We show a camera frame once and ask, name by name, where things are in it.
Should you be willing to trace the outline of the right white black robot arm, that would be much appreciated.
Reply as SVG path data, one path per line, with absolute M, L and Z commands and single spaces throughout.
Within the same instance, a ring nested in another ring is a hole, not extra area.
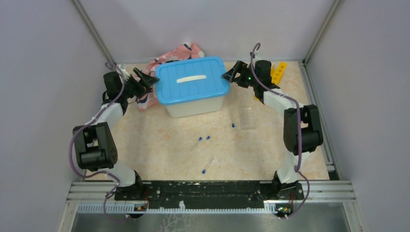
M 283 140 L 288 153 L 273 178 L 272 192 L 278 199 L 285 199 L 296 189 L 303 164 L 323 144 L 318 107 L 299 103 L 278 86 L 286 67 L 285 62 L 274 68 L 268 60 L 251 64 L 237 61 L 222 75 L 239 87 L 251 87 L 257 100 L 283 117 Z

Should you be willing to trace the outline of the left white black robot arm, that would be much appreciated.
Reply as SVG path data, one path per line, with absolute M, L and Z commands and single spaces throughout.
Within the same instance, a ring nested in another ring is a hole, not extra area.
M 115 181 L 114 190 L 126 191 L 133 200 L 139 200 L 144 196 L 145 187 L 137 171 L 119 161 L 111 129 L 126 113 L 128 100 L 148 94 L 159 79 L 137 68 L 133 72 L 138 80 L 118 66 L 103 75 L 106 91 L 101 108 L 85 125 L 73 128 L 68 155 L 70 166 L 79 177 L 104 174 Z M 82 170 L 91 174 L 87 176 Z

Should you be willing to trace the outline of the blue plastic bin lid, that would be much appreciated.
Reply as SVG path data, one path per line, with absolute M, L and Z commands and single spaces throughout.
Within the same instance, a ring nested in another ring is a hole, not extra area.
M 193 58 L 161 64 L 156 68 L 157 99 L 168 106 L 225 96 L 230 84 L 222 78 L 225 66 L 219 57 Z

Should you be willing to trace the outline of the white plastic storage bin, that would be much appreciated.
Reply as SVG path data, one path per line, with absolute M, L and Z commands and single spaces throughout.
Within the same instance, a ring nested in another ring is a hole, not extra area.
M 180 118 L 219 111 L 224 104 L 224 96 L 202 100 L 189 101 L 171 105 L 164 105 L 170 117 Z

